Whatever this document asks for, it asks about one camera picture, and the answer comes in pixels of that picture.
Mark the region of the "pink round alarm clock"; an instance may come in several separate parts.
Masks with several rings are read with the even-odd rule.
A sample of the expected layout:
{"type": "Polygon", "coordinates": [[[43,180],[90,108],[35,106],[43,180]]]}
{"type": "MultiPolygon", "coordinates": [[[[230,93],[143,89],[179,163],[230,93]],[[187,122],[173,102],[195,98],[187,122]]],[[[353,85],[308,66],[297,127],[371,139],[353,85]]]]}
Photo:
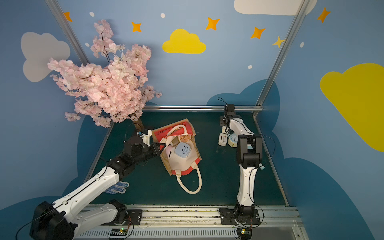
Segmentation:
{"type": "Polygon", "coordinates": [[[170,159],[173,156],[173,154],[175,153],[175,149],[176,148],[174,146],[172,146],[172,145],[168,145],[166,147],[165,151],[166,151],[167,159],[170,159]]]}

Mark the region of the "red burlap canvas bag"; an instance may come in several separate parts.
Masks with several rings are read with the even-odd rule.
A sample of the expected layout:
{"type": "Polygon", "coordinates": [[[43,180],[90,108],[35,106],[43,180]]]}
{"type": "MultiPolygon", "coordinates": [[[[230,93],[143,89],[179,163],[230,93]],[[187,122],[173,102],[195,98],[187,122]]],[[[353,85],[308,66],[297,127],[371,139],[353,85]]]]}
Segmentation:
{"type": "Polygon", "coordinates": [[[196,145],[196,131],[188,119],[155,129],[152,131],[153,142],[165,144],[160,157],[171,176],[176,176],[181,188],[190,195],[197,194],[203,185],[198,164],[202,160],[196,145]],[[194,191],[189,190],[181,177],[196,171],[199,185],[194,191]]]}

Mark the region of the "blue twin-bell alarm clock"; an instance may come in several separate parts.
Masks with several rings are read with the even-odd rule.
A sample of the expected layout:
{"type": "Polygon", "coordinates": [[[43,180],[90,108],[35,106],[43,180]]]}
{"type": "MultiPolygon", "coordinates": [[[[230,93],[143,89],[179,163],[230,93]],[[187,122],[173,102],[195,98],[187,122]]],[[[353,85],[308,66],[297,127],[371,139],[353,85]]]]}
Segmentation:
{"type": "Polygon", "coordinates": [[[232,148],[237,148],[238,145],[238,135],[229,134],[228,135],[228,145],[232,148]]]}

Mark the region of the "white rectangular alarm clock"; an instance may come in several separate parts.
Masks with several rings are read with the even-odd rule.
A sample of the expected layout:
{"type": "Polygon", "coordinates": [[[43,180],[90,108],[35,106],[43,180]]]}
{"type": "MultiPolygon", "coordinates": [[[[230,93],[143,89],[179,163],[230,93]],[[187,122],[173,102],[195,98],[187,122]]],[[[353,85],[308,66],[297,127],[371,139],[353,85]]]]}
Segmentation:
{"type": "Polygon", "coordinates": [[[228,135],[225,133],[220,133],[218,138],[218,145],[219,146],[226,146],[228,141],[228,135]]]}

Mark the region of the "tall white box clock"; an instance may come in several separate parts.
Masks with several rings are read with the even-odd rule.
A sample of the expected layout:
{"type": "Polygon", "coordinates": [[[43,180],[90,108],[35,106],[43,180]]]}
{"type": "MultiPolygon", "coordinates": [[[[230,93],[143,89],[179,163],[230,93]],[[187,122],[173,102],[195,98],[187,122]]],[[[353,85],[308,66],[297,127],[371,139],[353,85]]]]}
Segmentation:
{"type": "Polygon", "coordinates": [[[229,128],[229,127],[227,127],[227,126],[222,126],[222,133],[223,133],[223,134],[228,134],[229,131],[230,131],[230,128],[229,128]]]}

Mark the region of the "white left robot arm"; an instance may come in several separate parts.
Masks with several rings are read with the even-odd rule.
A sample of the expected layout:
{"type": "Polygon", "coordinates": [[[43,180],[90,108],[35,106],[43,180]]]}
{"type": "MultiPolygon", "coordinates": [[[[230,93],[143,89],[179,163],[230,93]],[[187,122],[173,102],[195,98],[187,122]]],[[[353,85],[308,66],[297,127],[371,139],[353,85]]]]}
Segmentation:
{"type": "Polygon", "coordinates": [[[129,138],[121,155],[109,161],[93,178],[51,204],[42,202],[38,205],[30,236],[34,240],[72,240],[103,224],[128,224],[127,208],[116,200],[92,211],[81,211],[105,190],[123,180],[136,164],[159,156],[165,148],[164,143],[147,145],[139,136],[129,138]]]}

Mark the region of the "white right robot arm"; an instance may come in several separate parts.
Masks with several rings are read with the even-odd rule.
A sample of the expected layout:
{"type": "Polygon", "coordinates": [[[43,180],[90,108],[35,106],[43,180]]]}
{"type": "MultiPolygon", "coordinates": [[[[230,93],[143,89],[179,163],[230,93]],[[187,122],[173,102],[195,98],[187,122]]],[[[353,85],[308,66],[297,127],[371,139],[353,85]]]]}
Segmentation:
{"type": "Polygon", "coordinates": [[[263,139],[253,133],[243,119],[235,113],[233,104],[226,104],[220,125],[238,137],[236,160],[240,167],[240,185],[234,208],[220,208],[222,225],[237,227],[260,224],[254,201],[255,178],[263,159],[263,139]]]}

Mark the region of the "orange cartoon alarm clock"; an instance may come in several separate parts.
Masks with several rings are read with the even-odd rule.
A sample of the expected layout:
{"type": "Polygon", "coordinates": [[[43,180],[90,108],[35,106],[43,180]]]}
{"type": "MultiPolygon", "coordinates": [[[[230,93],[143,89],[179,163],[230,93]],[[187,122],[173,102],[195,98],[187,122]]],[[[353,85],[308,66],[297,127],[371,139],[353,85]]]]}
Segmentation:
{"type": "Polygon", "coordinates": [[[192,139],[192,135],[179,135],[178,138],[181,143],[187,143],[192,139]]]}

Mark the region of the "blue dotted work glove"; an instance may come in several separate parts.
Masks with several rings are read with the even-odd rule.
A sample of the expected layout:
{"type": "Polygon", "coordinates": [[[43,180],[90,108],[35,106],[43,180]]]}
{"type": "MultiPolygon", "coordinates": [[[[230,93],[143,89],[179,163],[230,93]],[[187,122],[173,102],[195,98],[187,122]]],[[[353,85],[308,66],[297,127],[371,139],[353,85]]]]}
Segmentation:
{"type": "Polygon", "coordinates": [[[106,189],[104,193],[111,195],[124,194],[129,186],[130,184],[127,182],[118,182],[115,185],[106,189]]]}

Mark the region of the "pink cherry blossom tree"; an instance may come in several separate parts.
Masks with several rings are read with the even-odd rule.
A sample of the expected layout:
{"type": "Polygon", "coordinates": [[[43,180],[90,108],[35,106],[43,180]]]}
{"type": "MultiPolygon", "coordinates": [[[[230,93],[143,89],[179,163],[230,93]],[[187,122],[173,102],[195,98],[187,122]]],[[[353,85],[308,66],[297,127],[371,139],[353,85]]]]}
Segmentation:
{"type": "Polygon", "coordinates": [[[94,27],[98,35],[93,39],[91,51],[96,58],[105,57],[107,66],[77,66],[70,60],[48,62],[48,68],[56,72],[52,78],[58,87],[76,99],[74,112],[66,112],[65,118],[76,122],[81,116],[90,116],[96,126],[104,128],[127,119],[137,121],[146,103],[162,96],[147,85],[147,62],[152,51],[145,45],[135,44],[129,50],[125,45],[117,45],[106,20],[95,23],[94,27]]]}

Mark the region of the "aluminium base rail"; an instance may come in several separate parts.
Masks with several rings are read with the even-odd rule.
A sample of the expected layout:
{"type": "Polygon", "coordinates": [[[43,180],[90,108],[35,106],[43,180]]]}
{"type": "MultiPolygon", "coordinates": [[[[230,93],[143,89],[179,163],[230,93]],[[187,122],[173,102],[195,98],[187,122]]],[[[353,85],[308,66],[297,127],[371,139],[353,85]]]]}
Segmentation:
{"type": "Polygon", "coordinates": [[[231,205],[128,205],[134,226],[104,224],[78,240],[307,240],[296,208],[262,206],[252,220],[231,205]]]}

